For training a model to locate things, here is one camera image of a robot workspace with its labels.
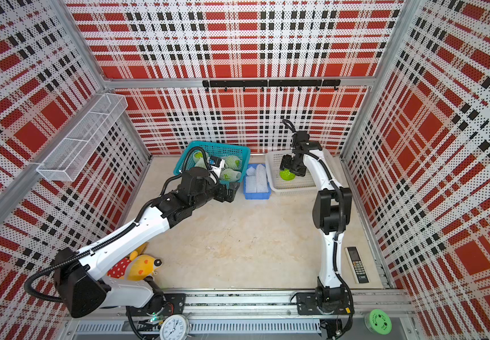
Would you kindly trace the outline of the black hook rail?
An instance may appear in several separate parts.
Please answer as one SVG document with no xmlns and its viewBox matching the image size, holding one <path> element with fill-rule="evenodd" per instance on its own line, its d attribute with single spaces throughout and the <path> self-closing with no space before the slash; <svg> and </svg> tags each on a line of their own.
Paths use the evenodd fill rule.
<svg viewBox="0 0 490 340">
<path fill-rule="evenodd" d="M 339 87 L 340 79 L 257 79 L 257 80 L 204 80 L 202 85 L 206 89 L 221 88 L 266 88 L 266 87 Z"/>
</svg>

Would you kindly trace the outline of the sleeved custard apple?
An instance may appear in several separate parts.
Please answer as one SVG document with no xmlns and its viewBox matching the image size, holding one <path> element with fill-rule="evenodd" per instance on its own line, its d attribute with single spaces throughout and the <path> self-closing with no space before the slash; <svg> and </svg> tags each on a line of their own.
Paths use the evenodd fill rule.
<svg viewBox="0 0 490 340">
<path fill-rule="evenodd" d="M 224 169 L 220 174 L 221 181 L 238 182 L 242 178 L 242 173 L 233 169 Z"/>
<path fill-rule="evenodd" d="M 200 150 L 196 150 L 193 154 L 193 160 L 196 166 L 205 165 L 203 153 Z"/>
<path fill-rule="evenodd" d="M 240 171 L 242 169 L 242 160 L 236 155 L 228 155 L 223 157 L 225 160 L 225 167 L 235 171 Z"/>
</svg>

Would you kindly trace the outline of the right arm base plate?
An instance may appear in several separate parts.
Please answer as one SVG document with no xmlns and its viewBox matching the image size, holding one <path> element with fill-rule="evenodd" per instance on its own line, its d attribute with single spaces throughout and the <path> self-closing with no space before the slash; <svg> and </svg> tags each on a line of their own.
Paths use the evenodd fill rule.
<svg viewBox="0 0 490 340">
<path fill-rule="evenodd" d="M 348 293 L 342 289 L 296 293 L 295 299 L 299 315 L 350 315 L 354 313 Z"/>
</svg>

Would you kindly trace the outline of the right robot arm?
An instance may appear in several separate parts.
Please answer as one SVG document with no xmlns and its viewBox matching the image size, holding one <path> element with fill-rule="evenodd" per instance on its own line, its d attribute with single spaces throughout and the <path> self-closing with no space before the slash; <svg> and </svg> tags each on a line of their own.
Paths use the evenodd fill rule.
<svg viewBox="0 0 490 340">
<path fill-rule="evenodd" d="M 351 314 L 351 290 L 341 274 L 342 244 L 351 219 L 352 193 L 340 184 L 330 170 L 321 145 L 310 140 L 304 130 L 293 130 L 291 153 L 286 154 L 280 170 L 297 177 L 310 174 L 317 195 L 312 209 L 314 226 L 321 234 L 321 268 L 317 277 L 315 300 L 322 314 Z"/>
</svg>

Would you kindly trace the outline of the blue plastic tray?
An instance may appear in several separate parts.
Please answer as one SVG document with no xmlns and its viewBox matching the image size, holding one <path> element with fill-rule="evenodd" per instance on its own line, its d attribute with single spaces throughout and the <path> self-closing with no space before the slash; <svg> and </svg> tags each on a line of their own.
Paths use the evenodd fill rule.
<svg viewBox="0 0 490 340">
<path fill-rule="evenodd" d="M 264 164 L 249 164 L 244 177 L 244 197 L 246 200 L 265 201 L 270 198 L 267 168 Z"/>
</svg>

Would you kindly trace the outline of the green custard apple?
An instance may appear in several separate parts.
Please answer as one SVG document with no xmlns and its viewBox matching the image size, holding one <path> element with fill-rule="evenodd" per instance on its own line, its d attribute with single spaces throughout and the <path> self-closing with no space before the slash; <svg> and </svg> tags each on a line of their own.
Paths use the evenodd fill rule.
<svg viewBox="0 0 490 340">
<path fill-rule="evenodd" d="M 281 170 L 279 176 L 283 181 L 293 181 L 296 177 L 289 169 Z"/>
</svg>

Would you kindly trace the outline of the yellow plush toy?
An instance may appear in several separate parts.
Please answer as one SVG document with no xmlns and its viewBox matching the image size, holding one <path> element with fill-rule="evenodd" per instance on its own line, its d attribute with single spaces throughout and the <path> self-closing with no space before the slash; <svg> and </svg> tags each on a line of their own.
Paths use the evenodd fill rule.
<svg viewBox="0 0 490 340">
<path fill-rule="evenodd" d="M 147 276 L 156 276 L 157 269 L 163 265 L 163 261 L 145 253 L 148 245 L 149 243 L 145 242 L 122 258 L 108 270 L 107 276 L 129 281 L 140 281 L 147 278 Z"/>
</svg>

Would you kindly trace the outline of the stack of white foam nets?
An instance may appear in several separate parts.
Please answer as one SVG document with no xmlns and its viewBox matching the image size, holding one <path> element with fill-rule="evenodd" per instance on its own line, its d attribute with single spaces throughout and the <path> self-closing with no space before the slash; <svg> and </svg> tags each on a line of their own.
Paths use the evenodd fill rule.
<svg viewBox="0 0 490 340">
<path fill-rule="evenodd" d="M 246 170 L 245 187 L 247 194 L 267 194 L 269 192 L 267 171 L 263 164 L 252 164 Z"/>
</svg>

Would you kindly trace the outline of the teal plastic basket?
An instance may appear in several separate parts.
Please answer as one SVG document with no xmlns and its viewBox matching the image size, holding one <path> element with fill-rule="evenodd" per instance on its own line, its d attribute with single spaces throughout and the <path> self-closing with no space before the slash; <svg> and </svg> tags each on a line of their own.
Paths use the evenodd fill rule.
<svg viewBox="0 0 490 340">
<path fill-rule="evenodd" d="M 227 187 L 242 183 L 249 164 L 251 150 L 248 147 L 194 141 L 185 148 L 174 168 L 174 175 L 193 167 L 205 169 L 206 165 L 220 176 Z"/>
</svg>

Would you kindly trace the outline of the green tape spool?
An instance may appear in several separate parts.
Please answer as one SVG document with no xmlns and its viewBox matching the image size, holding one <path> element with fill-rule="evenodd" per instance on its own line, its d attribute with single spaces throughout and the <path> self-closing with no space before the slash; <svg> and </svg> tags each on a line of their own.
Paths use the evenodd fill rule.
<svg viewBox="0 0 490 340">
<path fill-rule="evenodd" d="M 364 323 L 368 331 L 378 335 L 388 335 L 392 332 L 392 320 L 381 309 L 371 310 L 365 317 Z"/>
</svg>

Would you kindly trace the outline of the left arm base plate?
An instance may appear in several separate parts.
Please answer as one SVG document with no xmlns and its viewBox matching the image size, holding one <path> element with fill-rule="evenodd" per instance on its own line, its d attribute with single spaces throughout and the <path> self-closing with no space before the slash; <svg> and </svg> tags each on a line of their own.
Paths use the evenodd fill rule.
<svg viewBox="0 0 490 340">
<path fill-rule="evenodd" d="M 129 307 L 132 317 L 156 317 L 158 319 L 181 314 L 184 311 L 186 294 L 170 293 L 154 296 L 144 307 Z"/>
</svg>

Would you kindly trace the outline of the round pressure gauge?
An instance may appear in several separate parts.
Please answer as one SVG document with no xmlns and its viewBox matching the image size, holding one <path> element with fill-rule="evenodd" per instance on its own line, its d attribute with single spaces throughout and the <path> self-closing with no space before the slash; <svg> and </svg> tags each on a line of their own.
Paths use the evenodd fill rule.
<svg viewBox="0 0 490 340">
<path fill-rule="evenodd" d="M 161 326 L 159 337 L 161 340 L 185 340 L 190 332 L 189 321 L 182 315 L 168 317 Z"/>
</svg>

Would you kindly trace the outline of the white remote control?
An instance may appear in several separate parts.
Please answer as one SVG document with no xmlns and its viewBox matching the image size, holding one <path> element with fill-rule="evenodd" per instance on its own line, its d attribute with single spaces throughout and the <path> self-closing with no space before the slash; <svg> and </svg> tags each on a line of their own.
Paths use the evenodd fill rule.
<svg viewBox="0 0 490 340">
<path fill-rule="evenodd" d="M 346 248 L 346 253 L 356 283 L 357 284 L 369 283 L 370 281 L 367 272 L 365 270 L 365 266 L 363 265 L 361 256 L 358 252 L 358 249 L 356 247 L 350 246 Z"/>
</svg>

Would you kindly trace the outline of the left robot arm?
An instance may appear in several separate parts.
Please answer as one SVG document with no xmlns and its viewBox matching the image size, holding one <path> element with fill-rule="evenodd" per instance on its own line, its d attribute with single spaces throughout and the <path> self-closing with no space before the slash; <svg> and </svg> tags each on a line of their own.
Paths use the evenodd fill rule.
<svg viewBox="0 0 490 340">
<path fill-rule="evenodd" d="M 151 277 L 115 279 L 108 272 L 140 245 L 177 226 L 209 201 L 233 202 L 240 187 L 238 182 L 224 184 L 214 171 L 200 167 L 176 178 L 180 180 L 176 189 L 147 201 L 134 220 L 110 235 L 78 251 L 59 251 L 52 266 L 26 279 L 25 292 L 64 304 L 73 318 L 100 308 L 141 308 L 162 298 Z"/>
</svg>

